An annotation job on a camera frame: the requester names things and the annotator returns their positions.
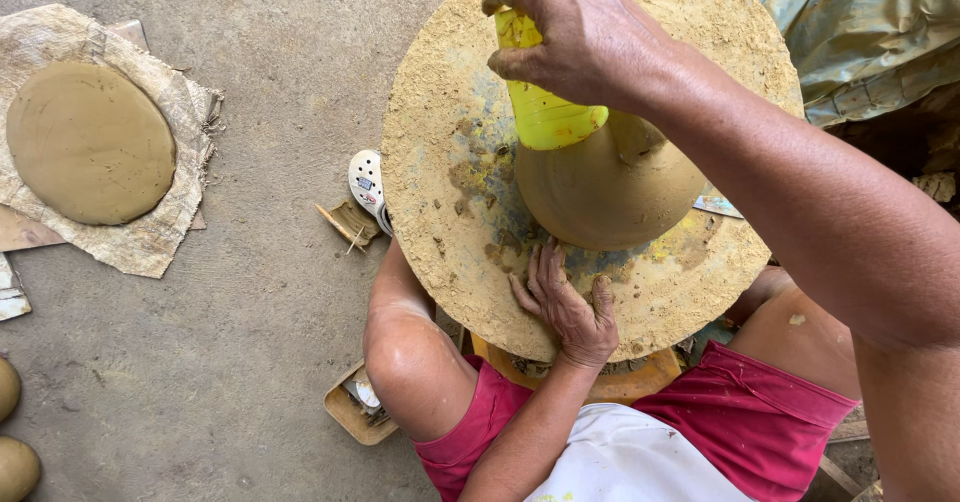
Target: hand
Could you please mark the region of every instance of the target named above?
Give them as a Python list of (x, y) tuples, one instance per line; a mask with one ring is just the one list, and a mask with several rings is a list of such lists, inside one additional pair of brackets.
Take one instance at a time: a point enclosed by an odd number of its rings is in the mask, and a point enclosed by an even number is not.
[(549, 238), (546, 249), (537, 245), (530, 254), (529, 291), (512, 273), (510, 287), (520, 307), (557, 332), (568, 359), (599, 371), (620, 343), (610, 277), (600, 275), (593, 281), (591, 307), (567, 281), (566, 257), (564, 247), (555, 238)]
[(532, 17), (543, 43), (499, 49), (487, 65), (503, 79), (530, 82), (572, 103), (655, 120), (689, 83), (685, 69), (710, 64), (634, 0), (483, 0), (487, 16), (501, 6)]

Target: concrete floor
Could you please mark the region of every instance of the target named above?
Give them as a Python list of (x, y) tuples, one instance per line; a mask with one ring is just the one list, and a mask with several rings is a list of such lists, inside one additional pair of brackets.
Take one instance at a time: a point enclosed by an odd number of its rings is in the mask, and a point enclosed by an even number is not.
[(42, 459), (30, 500), (438, 498), (404, 435), (364, 447), (324, 411), (361, 358), (386, 242), (338, 258), (313, 203), (349, 194), (346, 165), (378, 147), (397, 66), (442, 1), (0, 0), (138, 18), (154, 55), (226, 94), (208, 228), (162, 280), (66, 244), (9, 257), (33, 312), (0, 323), (23, 378), (0, 434)]

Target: person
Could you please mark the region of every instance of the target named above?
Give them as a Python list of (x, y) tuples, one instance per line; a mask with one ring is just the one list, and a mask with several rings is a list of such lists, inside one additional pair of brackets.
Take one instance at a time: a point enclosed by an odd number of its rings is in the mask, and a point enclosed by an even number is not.
[(582, 407), (618, 344), (610, 281), (592, 305), (564, 248), (530, 256), (516, 300), (561, 348), (536, 391), (463, 357), (394, 239), (369, 297), (370, 382), (443, 500), (798, 500), (861, 398), (887, 500), (960, 493), (960, 223), (904, 178), (786, 114), (673, 40), (633, 0), (483, 0), (543, 44), (488, 65), (573, 103), (655, 124), (784, 269), (726, 313), (724, 346), (630, 407)]

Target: plastic tarp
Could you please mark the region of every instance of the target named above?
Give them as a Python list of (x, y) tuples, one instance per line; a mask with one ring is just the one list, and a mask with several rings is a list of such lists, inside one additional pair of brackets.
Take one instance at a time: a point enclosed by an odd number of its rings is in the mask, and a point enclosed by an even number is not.
[(806, 117), (866, 120), (960, 80), (960, 0), (760, 0), (797, 68)]

